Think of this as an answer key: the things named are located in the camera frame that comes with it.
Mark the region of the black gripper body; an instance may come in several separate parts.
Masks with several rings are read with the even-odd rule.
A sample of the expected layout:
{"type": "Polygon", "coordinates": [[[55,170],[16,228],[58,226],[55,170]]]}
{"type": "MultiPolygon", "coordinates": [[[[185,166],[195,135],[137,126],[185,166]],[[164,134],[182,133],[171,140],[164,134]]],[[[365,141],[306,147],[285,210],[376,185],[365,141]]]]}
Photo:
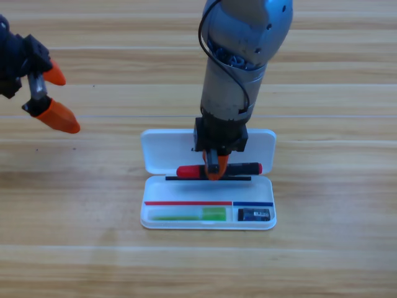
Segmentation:
{"type": "Polygon", "coordinates": [[[248,140],[245,121],[197,117],[194,127],[194,151],[216,150],[219,155],[244,151],[248,140]]]}
{"type": "Polygon", "coordinates": [[[21,78],[51,69],[49,50],[32,35],[13,34],[1,16],[1,95],[13,98],[22,87],[21,78]]]}

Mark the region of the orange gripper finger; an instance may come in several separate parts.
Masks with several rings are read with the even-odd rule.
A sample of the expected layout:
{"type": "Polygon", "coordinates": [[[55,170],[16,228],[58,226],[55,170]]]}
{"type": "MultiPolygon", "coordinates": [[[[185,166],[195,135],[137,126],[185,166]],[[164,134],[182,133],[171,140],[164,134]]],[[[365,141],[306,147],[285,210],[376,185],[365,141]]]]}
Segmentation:
{"type": "Polygon", "coordinates": [[[217,150],[204,150],[203,160],[205,163],[205,174],[211,181],[221,179],[228,165],[228,155],[219,155],[217,150]]]}
{"type": "Polygon", "coordinates": [[[78,133],[81,129],[73,112],[48,96],[40,99],[31,98],[22,109],[53,130],[78,133]]]}
{"type": "Polygon", "coordinates": [[[64,86],[66,78],[62,73],[58,63],[51,59],[52,69],[43,73],[44,80],[57,86],[64,86]]]}

